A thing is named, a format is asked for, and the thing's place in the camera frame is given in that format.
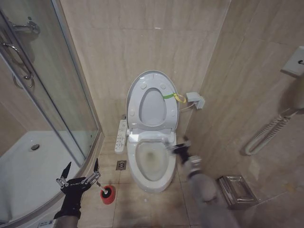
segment yellow tag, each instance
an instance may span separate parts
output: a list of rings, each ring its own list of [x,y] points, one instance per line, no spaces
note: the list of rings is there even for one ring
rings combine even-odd
[[[178,102],[181,102],[181,103],[186,103],[186,98],[184,97],[184,96],[182,96],[182,95],[179,95],[179,94],[174,94],[174,98],[178,101]]]

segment white toilet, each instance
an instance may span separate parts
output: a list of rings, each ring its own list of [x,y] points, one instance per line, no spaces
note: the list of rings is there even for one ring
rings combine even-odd
[[[176,144],[179,104],[173,82],[160,71],[147,71],[132,83],[126,102],[127,153],[131,174],[147,192],[161,192],[170,184],[176,157],[164,142]]]

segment toilet lid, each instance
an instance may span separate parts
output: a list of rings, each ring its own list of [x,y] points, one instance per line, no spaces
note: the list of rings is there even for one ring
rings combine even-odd
[[[179,116],[179,104],[174,97],[163,98],[173,93],[177,93],[176,88],[164,73],[147,71],[140,74],[128,92],[126,112],[130,131],[174,131]]]

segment floor drain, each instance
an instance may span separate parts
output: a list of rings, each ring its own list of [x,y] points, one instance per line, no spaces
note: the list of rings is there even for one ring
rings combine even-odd
[[[116,164],[116,170],[125,170],[125,167],[127,165],[127,161],[117,161]]]
[[[31,149],[32,151],[35,151],[35,150],[37,150],[39,147],[40,147],[39,144],[35,144],[35,145],[33,145],[30,149]]]

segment white cable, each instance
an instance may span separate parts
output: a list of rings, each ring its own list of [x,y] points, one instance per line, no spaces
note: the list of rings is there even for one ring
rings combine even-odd
[[[290,109],[282,112],[277,118],[273,119],[267,126],[265,126],[261,131],[259,131],[255,137],[246,145],[245,153],[247,155],[253,155],[258,153],[264,146],[266,146],[270,140],[272,140],[276,134],[286,125],[293,115],[295,115],[298,110],[293,111],[290,115],[283,116],[285,112],[290,111]]]
[[[180,109],[180,111],[185,110],[187,108],[191,108],[192,106],[194,106],[194,102],[190,106]]]

